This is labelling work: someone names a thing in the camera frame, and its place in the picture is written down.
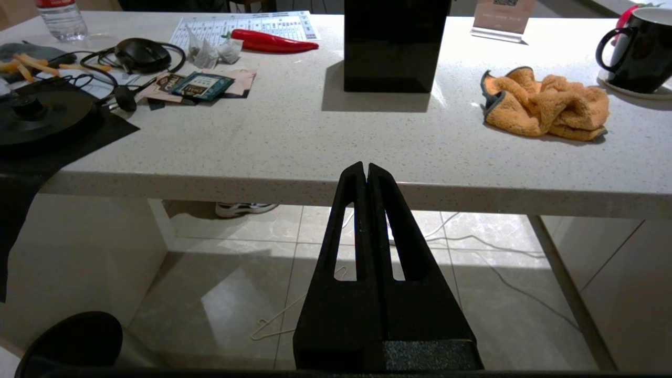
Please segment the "black round object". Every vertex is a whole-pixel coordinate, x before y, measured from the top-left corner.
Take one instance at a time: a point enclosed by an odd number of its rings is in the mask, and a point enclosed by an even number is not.
[[[35,118],[42,115],[44,106],[35,96],[21,96],[9,104],[14,113],[22,118]]]
[[[91,98],[75,91],[45,91],[0,104],[0,151],[58,142],[96,114]]]
[[[138,103],[135,102],[135,93],[128,87],[115,88],[114,99],[117,100],[117,105],[124,111],[135,112],[138,109]]]
[[[122,325],[108,313],[71,316],[49,328],[28,348],[14,378],[39,378],[62,367],[111,367],[123,339]]]

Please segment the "red chili pepper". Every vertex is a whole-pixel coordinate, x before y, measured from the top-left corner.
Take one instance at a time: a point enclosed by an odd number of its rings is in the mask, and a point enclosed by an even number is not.
[[[243,48],[264,52],[304,52],[320,47],[315,42],[289,40],[254,30],[235,29],[231,38],[242,40]]]
[[[616,28],[623,28],[628,20],[630,19],[630,15],[632,15],[632,12],[637,9],[637,8],[644,8],[644,7],[660,7],[664,3],[660,3],[658,5],[653,5],[653,3],[640,3],[640,4],[635,4],[632,7],[629,7],[621,17],[618,18],[618,21],[616,22]]]

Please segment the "saucer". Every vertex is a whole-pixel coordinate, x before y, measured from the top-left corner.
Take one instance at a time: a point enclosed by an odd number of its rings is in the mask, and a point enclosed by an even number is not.
[[[613,84],[611,84],[609,81],[607,81],[607,78],[609,77],[609,73],[603,69],[599,70],[599,75],[597,76],[597,82],[598,83],[603,83],[604,85],[608,86],[609,88],[613,89],[614,91],[620,92],[622,94],[626,94],[628,96],[632,96],[635,98],[643,98],[646,100],[672,100],[672,83],[669,81],[665,84],[663,84],[660,88],[656,89],[655,92],[653,93],[638,93],[638,92],[633,92],[629,89],[624,89],[621,87],[617,87]]]

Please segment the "white cabinet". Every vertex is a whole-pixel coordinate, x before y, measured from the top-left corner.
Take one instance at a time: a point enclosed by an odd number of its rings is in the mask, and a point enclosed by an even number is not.
[[[672,371],[672,220],[647,220],[581,293],[617,366]]]
[[[584,217],[542,216],[542,220],[579,291],[642,223]]]

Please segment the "countertop edge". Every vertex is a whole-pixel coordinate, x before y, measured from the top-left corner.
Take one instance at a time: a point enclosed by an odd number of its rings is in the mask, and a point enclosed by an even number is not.
[[[311,181],[59,172],[44,185],[40,193],[331,206],[337,184],[338,177],[330,181]],[[672,209],[672,194],[398,184],[413,210],[628,219],[672,218],[672,213],[667,211]]]

